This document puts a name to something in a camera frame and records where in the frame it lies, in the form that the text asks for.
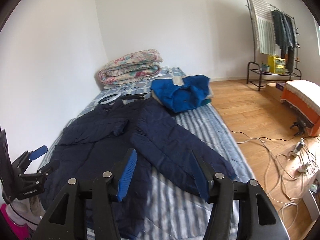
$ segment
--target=metal screw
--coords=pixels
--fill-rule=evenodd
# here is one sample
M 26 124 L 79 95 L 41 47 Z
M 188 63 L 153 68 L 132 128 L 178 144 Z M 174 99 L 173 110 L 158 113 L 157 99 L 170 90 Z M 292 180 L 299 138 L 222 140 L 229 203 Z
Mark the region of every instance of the metal screw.
M 250 180 L 250 184 L 251 184 L 252 186 L 258 186 L 258 182 L 257 182 L 255 179 L 251 179 L 251 180 Z
M 105 178 L 110 178 L 112 175 L 112 173 L 110 171 L 105 171 L 104 173 L 102 173 L 102 176 Z
M 77 182 L 77 180 L 76 180 L 75 178 L 71 178 L 71 179 L 68 180 L 68 183 L 69 183 L 70 185 L 73 185 L 73 184 L 75 184 L 76 182 Z
M 217 179 L 223 179 L 224 178 L 224 175 L 221 172 L 217 172 L 215 176 L 216 176 Z

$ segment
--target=floral blanket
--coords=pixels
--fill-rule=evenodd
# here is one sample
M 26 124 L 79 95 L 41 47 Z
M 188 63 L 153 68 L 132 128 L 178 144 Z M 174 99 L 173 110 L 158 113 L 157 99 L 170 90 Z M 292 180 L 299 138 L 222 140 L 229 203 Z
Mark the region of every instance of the floral blanket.
M 107 63 L 98 73 L 98 79 L 105 85 L 123 85 L 151 78 L 157 75 L 162 62 L 155 49 L 127 54 Z

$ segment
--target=clothes drying rack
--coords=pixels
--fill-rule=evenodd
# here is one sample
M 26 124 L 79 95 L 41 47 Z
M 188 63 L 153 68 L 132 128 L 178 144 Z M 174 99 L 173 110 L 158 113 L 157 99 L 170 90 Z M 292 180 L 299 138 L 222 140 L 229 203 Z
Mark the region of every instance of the clothes drying rack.
M 283 14 L 287 15 L 288 17 L 290 17 L 291 19 L 293 19 L 293 22 L 294 22 L 294 25 L 295 25 L 295 20 L 294 20 L 294 17 L 291 17 L 290 15 L 286 14 L 285 12 L 279 10 L 277 7 L 269 4 L 271 7 L 273 7 L 274 9 L 282 12 Z M 265 87 L 266 86 L 266 83 L 273 83 L 273 82 L 285 82 L 285 81 L 290 81 L 291 78 L 295 77 L 295 78 L 299 78 L 301 79 L 301 71 L 298 69 L 298 61 L 295 59 L 295 67 L 294 67 L 294 70 L 293 71 L 297 71 L 298 73 L 295 73 L 295 72 L 286 72 L 286 73 L 283 73 L 283 74 L 278 74 L 278 73 L 270 73 L 270 72 L 264 72 L 262 71 L 262 68 L 261 66 L 256 62 L 256 42 L 255 42 L 255 32 L 254 32 L 254 24 L 253 24 L 253 18 L 252 18 L 252 13 L 251 13 L 251 10 L 250 10 L 250 5 L 249 5 L 249 0 L 247 0 L 247 8 L 249 9 L 249 14 L 250 14 L 250 18 L 251 18 L 251 27 L 252 27 L 252 35 L 253 35 L 253 61 L 249 61 L 248 62 L 248 65 L 247 65 L 247 84 L 251 83 L 253 85 L 255 85 L 256 87 L 258 87 L 258 91 L 260 91 L 261 87 Z M 250 65 L 253 64 L 253 65 L 256 65 L 258 66 L 258 68 L 250 68 Z M 254 72 L 256 74 L 259 75 L 259 79 L 258 80 L 249 80 L 249 74 L 250 72 Z M 285 79 L 273 79 L 273 80 L 270 80 L 270 79 L 267 79 L 267 80 L 263 80 L 262 77 L 263 76 L 275 76 L 276 77 L 288 77 L 289 80 L 285 80 Z

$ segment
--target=baseboard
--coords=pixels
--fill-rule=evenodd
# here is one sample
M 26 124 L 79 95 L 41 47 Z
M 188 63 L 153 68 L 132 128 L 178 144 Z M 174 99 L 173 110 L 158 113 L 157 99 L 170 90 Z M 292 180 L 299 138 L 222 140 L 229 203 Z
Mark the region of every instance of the baseboard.
M 210 82 L 215 82 L 215 81 L 227 81 L 227 80 L 240 80 L 240 79 L 247 79 L 247 77 L 210 78 Z

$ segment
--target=striped towel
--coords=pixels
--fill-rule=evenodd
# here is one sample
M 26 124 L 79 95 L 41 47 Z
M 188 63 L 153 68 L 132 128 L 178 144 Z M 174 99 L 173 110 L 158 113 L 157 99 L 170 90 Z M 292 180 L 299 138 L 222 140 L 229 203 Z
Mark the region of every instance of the striped towel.
M 249 0 L 254 25 L 256 49 L 263 54 L 276 55 L 275 28 L 270 7 L 263 0 Z

